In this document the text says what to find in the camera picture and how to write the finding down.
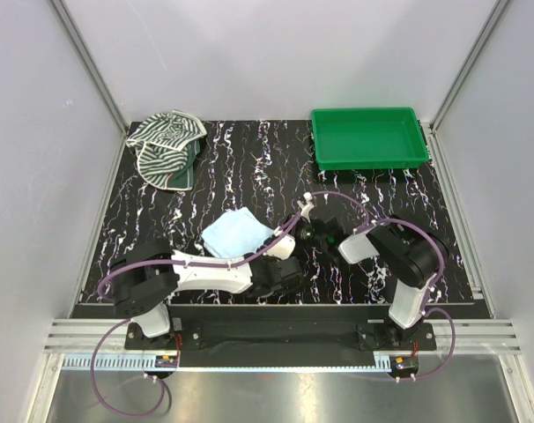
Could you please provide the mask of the light blue towel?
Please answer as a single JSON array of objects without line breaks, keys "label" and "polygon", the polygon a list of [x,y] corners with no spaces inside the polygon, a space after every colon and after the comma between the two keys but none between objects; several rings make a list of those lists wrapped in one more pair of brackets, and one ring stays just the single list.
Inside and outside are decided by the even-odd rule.
[{"label": "light blue towel", "polygon": [[247,208],[225,211],[202,232],[204,247],[217,258],[255,253],[272,237],[273,229],[261,223]]}]

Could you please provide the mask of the green white striped towel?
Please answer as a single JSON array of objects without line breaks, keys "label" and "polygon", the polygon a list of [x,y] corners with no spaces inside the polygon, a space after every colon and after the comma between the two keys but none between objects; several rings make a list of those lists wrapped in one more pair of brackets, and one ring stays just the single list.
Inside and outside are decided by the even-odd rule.
[{"label": "green white striped towel", "polygon": [[197,117],[179,111],[162,112],[142,121],[125,144],[134,150],[141,178],[155,189],[189,191],[200,140],[207,135]]}]

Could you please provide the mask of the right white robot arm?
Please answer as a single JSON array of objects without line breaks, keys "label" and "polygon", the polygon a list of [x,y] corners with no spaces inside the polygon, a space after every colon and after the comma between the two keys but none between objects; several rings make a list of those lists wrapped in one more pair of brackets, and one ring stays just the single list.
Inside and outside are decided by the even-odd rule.
[{"label": "right white robot arm", "polygon": [[335,219],[301,218],[291,235],[299,247],[316,249],[332,265],[354,266],[368,259],[384,261],[396,279],[383,323],[358,329],[361,348],[413,348],[426,303],[449,258],[445,243],[397,215],[346,234]]}]

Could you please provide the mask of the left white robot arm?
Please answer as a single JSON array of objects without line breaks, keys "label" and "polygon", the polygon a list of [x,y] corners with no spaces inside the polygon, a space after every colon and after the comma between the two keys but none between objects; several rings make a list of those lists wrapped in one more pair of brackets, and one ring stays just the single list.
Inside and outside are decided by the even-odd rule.
[{"label": "left white robot arm", "polygon": [[265,298],[295,291],[302,281],[303,270],[293,256],[193,256],[158,239],[117,257],[101,284],[109,287],[114,316],[136,323],[152,346],[164,349],[175,337],[165,304],[172,293],[221,291]]}]

